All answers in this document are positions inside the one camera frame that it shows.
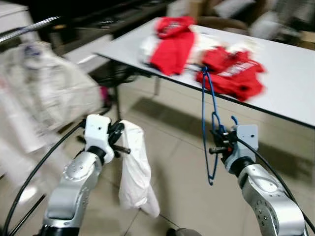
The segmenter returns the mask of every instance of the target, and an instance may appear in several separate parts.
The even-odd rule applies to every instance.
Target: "tile floor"
[[[159,96],[153,96],[152,78],[140,77],[120,87],[123,118],[145,131],[160,216],[152,219],[141,211],[120,208],[121,160],[115,159],[104,168],[91,194],[80,235],[163,236],[169,227],[187,227],[204,236],[260,236],[237,179],[221,162],[215,184],[209,186],[207,182],[200,132],[201,93],[164,80],[161,84]],[[210,116],[210,97],[208,102]],[[259,125],[260,152],[280,171],[301,208],[315,222],[315,131],[222,99],[218,99],[218,106],[227,126],[232,125],[232,114],[240,123]],[[115,110],[108,116],[115,119]],[[65,144],[72,156],[81,147],[74,138]],[[19,235],[37,232],[46,204]]]

